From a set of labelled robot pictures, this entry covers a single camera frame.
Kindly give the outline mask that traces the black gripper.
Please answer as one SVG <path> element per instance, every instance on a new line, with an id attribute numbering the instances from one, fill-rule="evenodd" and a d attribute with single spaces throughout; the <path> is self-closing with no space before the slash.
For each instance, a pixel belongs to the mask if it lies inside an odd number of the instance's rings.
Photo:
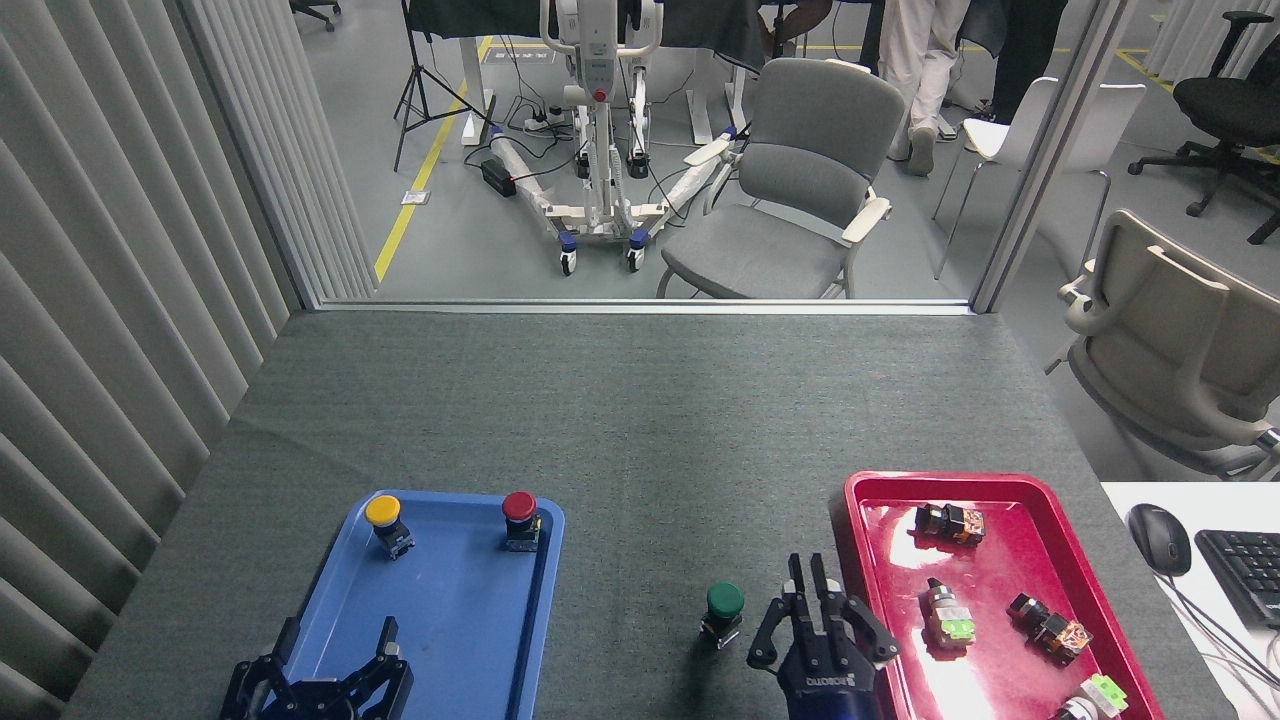
<path id="1" fill-rule="evenodd" d="M 788 717 L 881 719 L 874 664 L 887 664 L 899 656 L 897 639 L 861 598 L 846 594 L 836 580 L 827 577 L 822 555 L 813 553 L 812 578 L 832 648 L 819 644 L 819 664 L 813 665 L 813 625 L 799 553 L 788 556 L 788 577 L 751 639 L 748 666 L 773 667 L 780 659 L 773 634 L 788 618 L 794 643 L 778 671 Z"/>
<path id="2" fill-rule="evenodd" d="M 385 618 L 371 660 L 346 678 L 291 685 L 284 669 L 300 633 L 288 618 L 273 648 L 236 665 L 220 719 L 401 719 L 413 684 L 410 662 L 396 643 L 396 618 Z"/>

